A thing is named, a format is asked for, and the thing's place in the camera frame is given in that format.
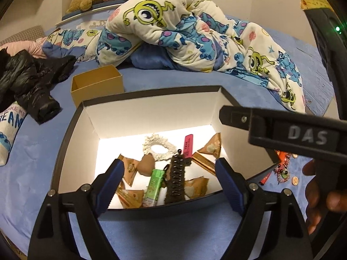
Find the person's right hand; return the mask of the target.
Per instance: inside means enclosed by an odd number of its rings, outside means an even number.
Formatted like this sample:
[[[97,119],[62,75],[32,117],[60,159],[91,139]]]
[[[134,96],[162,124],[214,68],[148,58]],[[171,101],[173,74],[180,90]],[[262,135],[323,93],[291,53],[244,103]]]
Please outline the person's right hand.
[[[347,196],[344,191],[331,191],[325,201],[321,201],[321,189],[317,183],[316,177],[311,179],[305,189],[305,197],[308,205],[306,207],[306,226],[308,234],[311,235],[320,223],[324,209],[335,213],[346,213]]]

